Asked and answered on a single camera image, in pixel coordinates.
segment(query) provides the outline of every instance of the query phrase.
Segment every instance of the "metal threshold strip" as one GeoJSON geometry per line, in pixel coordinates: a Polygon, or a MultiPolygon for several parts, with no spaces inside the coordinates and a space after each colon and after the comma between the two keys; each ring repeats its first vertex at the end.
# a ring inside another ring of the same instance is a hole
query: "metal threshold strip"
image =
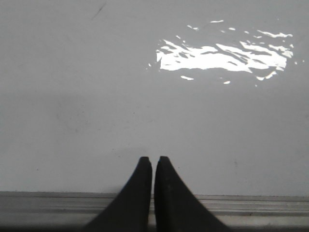
{"type": "MultiPolygon", "coordinates": [[[[0,192],[0,231],[80,230],[115,197],[116,194],[105,193],[0,192]]],[[[195,198],[233,231],[309,231],[309,197],[195,195],[195,198]]],[[[150,231],[156,225],[154,208],[151,198],[150,231]]]]}

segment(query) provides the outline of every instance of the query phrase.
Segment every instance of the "white surface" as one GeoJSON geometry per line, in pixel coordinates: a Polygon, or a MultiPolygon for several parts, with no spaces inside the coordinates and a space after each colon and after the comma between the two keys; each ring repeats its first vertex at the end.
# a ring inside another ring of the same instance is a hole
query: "white surface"
{"type": "Polygon", "coordinates": [[[306,0],[0,1],[0,190],[116,192],[140,156],[155,168],[164,155],[194,194],[308,195],[308,12],[306,0]],[[182,66],[164,68],[164,40],[226,62],[175,54],[182,66]]]}

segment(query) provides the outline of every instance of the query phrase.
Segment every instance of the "white floor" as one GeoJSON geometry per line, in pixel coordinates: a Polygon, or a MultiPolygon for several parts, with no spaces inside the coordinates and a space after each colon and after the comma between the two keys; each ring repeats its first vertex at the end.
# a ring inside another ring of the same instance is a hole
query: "white floor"
{"type": "Polygon", "coordinates": [[[0,191],[307,196],[306,0],[0,1],[0,191]]]}

